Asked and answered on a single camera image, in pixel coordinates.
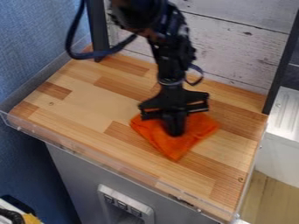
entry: wire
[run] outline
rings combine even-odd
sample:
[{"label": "wire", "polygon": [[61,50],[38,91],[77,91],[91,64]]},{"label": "wire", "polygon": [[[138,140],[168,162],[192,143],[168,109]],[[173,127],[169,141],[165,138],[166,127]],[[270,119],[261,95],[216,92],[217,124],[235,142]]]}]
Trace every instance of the wire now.
[{"label": "wire", "polygon": [[190,86],[194,87],[194,86],[198,85],[200,82],[202,82],[202,80],[205,78],[205,73],[204,73],[203,69],[201,69],[199,66],[196,66],[196,65],[193,65],[193,64],[190,65],[190,69],[193,69],[193,70],[195,70],[195,71],[197,71],[198,73],[201,74],[201,77],[198,80],[194,81],[194,82],[189,82],[187,80],[187,78],[184,79],[185,82],[187,82]]},{"label": "wire", "polygon": [[75,36],[76,31],[78,30],[80,20],[83,16],[84,8],[85,8],[86,1],[81,0],[80,7],[77,11],[77,14],[72,22],[72,25],[67,33],[66,36],[66,52],[70,55],[71,58],[75,60],[87,60],[87,59],[95,59],[95,58],[105,58],[106,56],[114,53],[118,53],[121,51],[126,45],[133,42],[136,38],[136,34],[130,35],[128,38],[123,40],[121,43],[117,44],[116,46],[110,48],[106,51],[100,51],[100,52],[84,52],[84,53],[76,53],[72,52],[72,45],[73,45],[73,39]]}]

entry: metal post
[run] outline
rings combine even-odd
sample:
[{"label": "metal post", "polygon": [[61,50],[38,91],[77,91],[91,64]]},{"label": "metal post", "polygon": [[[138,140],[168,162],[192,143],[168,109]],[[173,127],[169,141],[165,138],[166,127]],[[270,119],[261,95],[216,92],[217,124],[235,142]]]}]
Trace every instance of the metal post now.
[{"label": "metal post", "polygon": [[104,0],[87,0],[87,15],[94,51],[109,49]]},{"label": "metal post", "polygon": [[266,100],[264,109],[262,111],[266,115],[269,115],[271,112],[271,109],[275,102],[275,98],[277,96],[279,88],[282,85],[282,80],[283,80],[284,74],[287,70],[287,67],[288,67],[290,59],[292,57],[293,51],[296,47],[296,42],[298,40],[298,37],[299,37],[299,11],[297,12],[297,16],[296,16],[292,31],[289,35],[288,43],[287,43],[284,53],[282,55],[281,63],[278,66],[275,78],[273,80],[272,86],[268,93],[268,98]]}]

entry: black cable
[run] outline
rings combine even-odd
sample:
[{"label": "black cable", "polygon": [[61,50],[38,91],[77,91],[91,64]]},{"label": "black cable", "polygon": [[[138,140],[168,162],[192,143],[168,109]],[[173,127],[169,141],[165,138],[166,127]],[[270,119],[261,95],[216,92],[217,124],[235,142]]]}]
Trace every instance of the black cable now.
[{"label": "black cable", "polygon": [[193,69],[201,74],[201,77],[194,82],[189,82],[187,80],[187,78],[184,79],[185,82],[187,82],[190,86],[194,87],[194,86],[198,85],[200,82],[202,82],[202,80],[205,78],[205,73],[204,73],[203,69],[201,69],[199,66],[196,66],[193,64],[190,65],[190,69]]},{"label": "black cable", "polygon": [[100,52],[84,52],[84,53],[76,53],[72,52],[72,45],[73,39],[75,36],[76,31],[78,30],[80,20],[83,16],[84,8],[85,8],[85,0],[81,0],[80,7],[77,11],[77,14],[72,22],[72,25],[67,33],[66,36],[66,52],[70,55],[71,58],[75,60],[87,60],[87,59],[98,59],[104,58],[110,54],[118,53],[121,51],[126,45],[133,42],[136,38],[136,34],[130,35],[128,38],[123,40],[121,43],[117,44],[116,46],[110,48],[107,51],[100,51]]},{"label": "black cable", "polygon": [[10,220],[12,224],[25,224],[23,216],[17,212],[0,208],[0,216]]}]

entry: wooden plank pattern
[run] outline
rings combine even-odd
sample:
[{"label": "wooden plank pattern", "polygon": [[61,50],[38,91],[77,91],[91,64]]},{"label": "wooden plank pattern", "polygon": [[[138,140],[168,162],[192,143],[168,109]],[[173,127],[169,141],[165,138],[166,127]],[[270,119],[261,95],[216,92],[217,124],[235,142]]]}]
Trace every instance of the wooden plank pattern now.
[{"label": "wooden plank pattern", "polygon": [[259,213],[261,198],[265,190],[267,176],[261,172],[255,171],[250,187],[241,208],[241,219],[249,223],[256,223],[256,216]]},{"label": "wooden plank pattern", "polygon": [[[206,77],[225,84],[266,94],[288,39],[288,34],[235,24],[210,17],[184,14],[191,28],[191,41],[197,48],[194,62],[206,71]],[[129,33],[109,26],[111,44]],[[126,48],[135,57],[152,56],[145,38]]]},{"label": "wooden plank pattern", "polygon": [[46,95],[50,95],[60,100],[64,100],[69,94],[72,93],[71,90],[64,87],[57,86],[50,82],[45,82],[37,90]]},{"label": "wooden plank pattern", "polygon": [[181,11],[234,21],[273,31],[289,32],[295,18],[296,0],[171,0]]},{"label": "wooden plank pattern", "polygon": [[252,224],[293,224],[298,209],[299,188],[254,171],[240,217]]},{"label": "wooden plank pattern", "polygon": [[[209,114],[221,130],[174,163],[129,127],[139,113],[138,103],[158,90],[155,73],[155,65],[121,55],[109,58],[108,64],[71,61],[10,113],[38,127],[38,137],[228,222],[267,120],[260,112],[265,96],[209,80],[191,88],[211,92]],[[30,129],[28,123],[24,129]]]}]

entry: yellow object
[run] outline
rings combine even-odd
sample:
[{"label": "yellow object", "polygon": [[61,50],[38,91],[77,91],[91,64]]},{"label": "yellow object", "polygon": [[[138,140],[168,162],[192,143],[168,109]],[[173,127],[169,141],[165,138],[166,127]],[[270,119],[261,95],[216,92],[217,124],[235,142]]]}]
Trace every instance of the yellow object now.
[{"label": "yellow object", "polygon": [[42,222],[31,213],[23,214],[25,224],[41,224]]}]

